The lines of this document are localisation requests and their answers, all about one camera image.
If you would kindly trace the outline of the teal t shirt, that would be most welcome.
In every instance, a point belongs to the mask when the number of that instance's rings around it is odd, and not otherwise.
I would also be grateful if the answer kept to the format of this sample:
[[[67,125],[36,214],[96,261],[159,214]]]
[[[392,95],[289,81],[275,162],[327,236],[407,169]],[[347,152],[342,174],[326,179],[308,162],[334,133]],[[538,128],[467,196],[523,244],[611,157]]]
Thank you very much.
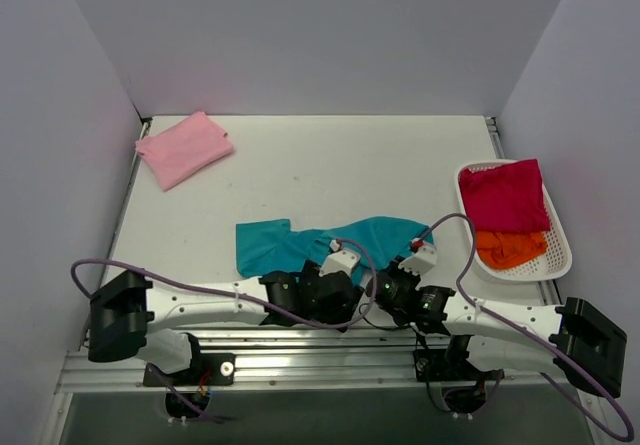
[[[331,229],[294,231],[288,219],[238,224],[235,228],[236,269],[244,277],[272,271],[300,272],[308,261],[321,265],[332,240],[357,242],[377,270],[410,255],[410,242],[427,229],[408,219],[376,216]]]

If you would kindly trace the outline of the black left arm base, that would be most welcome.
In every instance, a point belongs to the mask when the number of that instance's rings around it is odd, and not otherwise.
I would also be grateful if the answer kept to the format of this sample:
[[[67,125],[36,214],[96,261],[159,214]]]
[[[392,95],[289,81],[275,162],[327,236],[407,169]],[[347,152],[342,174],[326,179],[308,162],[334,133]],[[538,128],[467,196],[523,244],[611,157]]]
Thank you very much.
[[[184,332],[162,330],[146,337],[136,357],[154,365],[173,386],[230,386],[234,383],[233,353],[203,352],[198,339]]]

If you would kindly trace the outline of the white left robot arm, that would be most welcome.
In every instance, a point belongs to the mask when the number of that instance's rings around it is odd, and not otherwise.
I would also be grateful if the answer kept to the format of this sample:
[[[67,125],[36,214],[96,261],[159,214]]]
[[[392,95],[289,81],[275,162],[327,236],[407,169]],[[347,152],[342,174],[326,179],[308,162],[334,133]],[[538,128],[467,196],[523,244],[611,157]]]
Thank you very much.
[[[346,330],[359,302],[352,275],[354,251],[311,261],[300,272],[269,272],[224,284],[186,285],[134,267],[90,298],[88,357],[94,363],[129,358],[148,362],[179,384],[202,370],[200,345],[185,327],[236,323],[249,326]]]

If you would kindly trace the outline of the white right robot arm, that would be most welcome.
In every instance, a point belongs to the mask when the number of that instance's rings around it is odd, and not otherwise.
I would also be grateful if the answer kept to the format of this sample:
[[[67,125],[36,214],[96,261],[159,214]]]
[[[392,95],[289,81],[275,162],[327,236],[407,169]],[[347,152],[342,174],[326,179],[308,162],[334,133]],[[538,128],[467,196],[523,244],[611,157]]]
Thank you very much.
[[[584,392],[620,396],[627,335],[588,301],[569,297],[561,305],[517,305],[418,282],[394,260],[370,279],[365,294],[396,325],[421,336],[449,337],[443,356],[453,376],[561,371]]]

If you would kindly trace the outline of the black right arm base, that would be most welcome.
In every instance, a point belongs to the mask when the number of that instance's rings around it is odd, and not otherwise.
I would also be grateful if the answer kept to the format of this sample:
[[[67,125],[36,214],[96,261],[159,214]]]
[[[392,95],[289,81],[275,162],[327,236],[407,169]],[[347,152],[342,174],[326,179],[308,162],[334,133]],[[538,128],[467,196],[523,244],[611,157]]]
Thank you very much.
[[[454,339],[453,347],[430,346],[422,335],[416,336],[413,351],[415,378],[418,382],[480,382],[495,381],[503,376],[498,369],[481,371],[469,361],[462,348],[467,339]]]

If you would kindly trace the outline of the orange t shirt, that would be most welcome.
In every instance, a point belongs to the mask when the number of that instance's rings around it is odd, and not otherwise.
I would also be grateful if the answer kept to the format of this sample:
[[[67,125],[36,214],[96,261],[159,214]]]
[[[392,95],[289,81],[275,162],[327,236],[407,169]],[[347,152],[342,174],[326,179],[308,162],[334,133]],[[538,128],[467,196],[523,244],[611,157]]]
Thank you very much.
[[[476,251],[489,268],[506,270],[544,255],[547,241],[541,232],[520,234],[478,231]]]

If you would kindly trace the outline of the crimson red t shirt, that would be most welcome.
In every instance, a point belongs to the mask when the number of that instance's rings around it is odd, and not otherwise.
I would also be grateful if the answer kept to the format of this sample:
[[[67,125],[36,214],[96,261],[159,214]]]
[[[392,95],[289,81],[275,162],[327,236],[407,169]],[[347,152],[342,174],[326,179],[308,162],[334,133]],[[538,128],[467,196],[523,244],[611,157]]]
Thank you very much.
[[[551,229],[536,159],[464,170],[458,185],[465,214],[478,231],[525,234]]]

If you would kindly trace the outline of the white plastic basket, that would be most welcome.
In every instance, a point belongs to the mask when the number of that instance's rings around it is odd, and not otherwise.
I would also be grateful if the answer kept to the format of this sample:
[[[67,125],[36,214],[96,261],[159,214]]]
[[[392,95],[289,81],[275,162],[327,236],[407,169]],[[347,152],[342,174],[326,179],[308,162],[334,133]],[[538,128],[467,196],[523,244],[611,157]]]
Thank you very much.
[[[458,185],[459,175],[462,171],[486,170],[513,162],[516,161],[497,159],[494,161],[485,161],[462,165],[456,172],[454,179],[456,196],[459,203],[460,211],[465,214],[464,205],[462,203],[461,193]],[[570,270],[572,265],[572,253],[570,250],[570,246],[544,183],[543,195],[544,206],[551,223],[551,229],[549,231],[541,232],[547,241],[546,253],[515,268],[506,270],[494,270],[489,268],[482,262],[475,246],[473,269],[479,276],[494,282],[520,284],[524,282],[557,279],[564,276]]]

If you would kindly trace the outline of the folded pink t shirt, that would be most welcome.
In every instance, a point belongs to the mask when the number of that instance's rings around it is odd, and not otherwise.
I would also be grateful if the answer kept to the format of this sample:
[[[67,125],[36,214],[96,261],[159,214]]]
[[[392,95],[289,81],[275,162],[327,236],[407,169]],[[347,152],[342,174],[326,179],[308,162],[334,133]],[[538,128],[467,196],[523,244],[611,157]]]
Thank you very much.
[[[228,133],[199,111],[135,144],[136,153],[166,192],[204,167],[234,152]]]

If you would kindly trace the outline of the aluminium mounting rail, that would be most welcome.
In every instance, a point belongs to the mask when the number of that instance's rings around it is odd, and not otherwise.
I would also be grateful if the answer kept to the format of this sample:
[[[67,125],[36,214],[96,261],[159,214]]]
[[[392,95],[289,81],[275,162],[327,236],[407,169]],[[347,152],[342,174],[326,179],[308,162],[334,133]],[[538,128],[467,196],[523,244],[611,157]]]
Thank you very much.
[[[203,352],[236,356],[228,391],[415,388],[410,331],[356,327],[346,333],[305,328],[212,328],[188,331]],[[143,385],[145,366],[136,359],[97,364],[87,350],[69,352],[56,392],[154,392]]]

